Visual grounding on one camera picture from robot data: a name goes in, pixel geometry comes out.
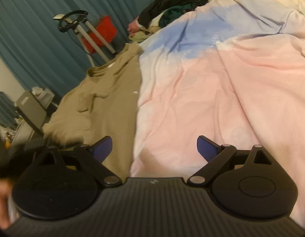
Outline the person left hand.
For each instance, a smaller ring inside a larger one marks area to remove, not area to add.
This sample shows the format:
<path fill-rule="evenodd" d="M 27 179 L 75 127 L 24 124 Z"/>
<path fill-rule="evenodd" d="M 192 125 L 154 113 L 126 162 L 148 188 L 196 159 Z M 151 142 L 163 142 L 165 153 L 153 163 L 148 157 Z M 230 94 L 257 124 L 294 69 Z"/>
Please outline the person left hand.
<path fill-rule="evenodd" d="M 0 179 L 0 229 L 10 226 L 7 200 L 11 195 L 13 182 L 10 179 Z"/>

